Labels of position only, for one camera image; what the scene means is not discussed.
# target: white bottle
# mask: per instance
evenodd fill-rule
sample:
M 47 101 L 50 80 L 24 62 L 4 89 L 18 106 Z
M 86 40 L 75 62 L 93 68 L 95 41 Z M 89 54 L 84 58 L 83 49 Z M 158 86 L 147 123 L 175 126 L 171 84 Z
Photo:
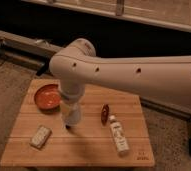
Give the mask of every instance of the white bottle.
M 110 115 L 109 120 L 118 154 L 120 156 L 127 155 L 129 153 L 129 145 L 127 143 L 126 137 L 123 134 L 123 129 L 120 122 L 116 120 L 114 115 Z

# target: wooden block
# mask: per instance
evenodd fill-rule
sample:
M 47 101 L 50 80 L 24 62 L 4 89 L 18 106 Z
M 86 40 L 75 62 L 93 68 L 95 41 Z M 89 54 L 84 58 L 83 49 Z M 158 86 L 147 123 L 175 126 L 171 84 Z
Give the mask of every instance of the wooden block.
M 53 79 L 36 79 L 30 84 L 19 115 L 1 159 L 2 166 L 153 166 L 154 157 L 149 135 L 137 95 L 87 85 L 81 99 L 82 120 L 69 131 L 62 122 L 60 111 L 44 114 L 34 104 L 34 94 Z M 109 104 L 110 114 L 121 122 L 130 153 L 125 158 L 117 154 L 109 123 L 101 123 L 103 104 Z M 39 125 L 52 130 L 42 150 L 29 145 Z
M 43 145 L 45 145 L 51 133 L 52 131 L 49 128 L 40 125 L 36 133 L 31 138 L 30 145 L 37 149 L 41 149 Z

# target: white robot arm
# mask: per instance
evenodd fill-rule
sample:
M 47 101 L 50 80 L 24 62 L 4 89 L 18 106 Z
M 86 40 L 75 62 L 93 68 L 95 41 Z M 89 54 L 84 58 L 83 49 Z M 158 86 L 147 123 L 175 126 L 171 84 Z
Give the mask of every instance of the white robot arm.
M 67 104 L 77 104 L 85 84 L 95 84 L 191 108 L 191 56 L 100 58 L 88 40 L 77 39 L 52 57 L 50 71 Z M 77 113 L 65 124 L 78 123 Z

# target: wooden cutting board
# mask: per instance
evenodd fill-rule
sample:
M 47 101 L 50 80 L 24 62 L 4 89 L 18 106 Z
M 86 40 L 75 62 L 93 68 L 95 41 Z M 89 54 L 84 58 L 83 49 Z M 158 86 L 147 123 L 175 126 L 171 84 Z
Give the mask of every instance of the wooden cutting board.
M 65 129 L 61 114 L 43 114 L 34 104 L 35 92 L 46 84 L 58 83 L 53 79 L 35 79 L 31 82 L 19 111 L 13 130 L 1 159 L 1 166 L 99 166 L 133 167 L 153 166 L 154 157 L 141 104 L 137 95 L 87 85 L 81 99 L 82 120 Z M 130 154 L 119 157 L 109 124 L 101 124 L 103 104 L 122 123 Z M 34 149 L 29 145 L 39 125 L 53 132 L 46 145 Z

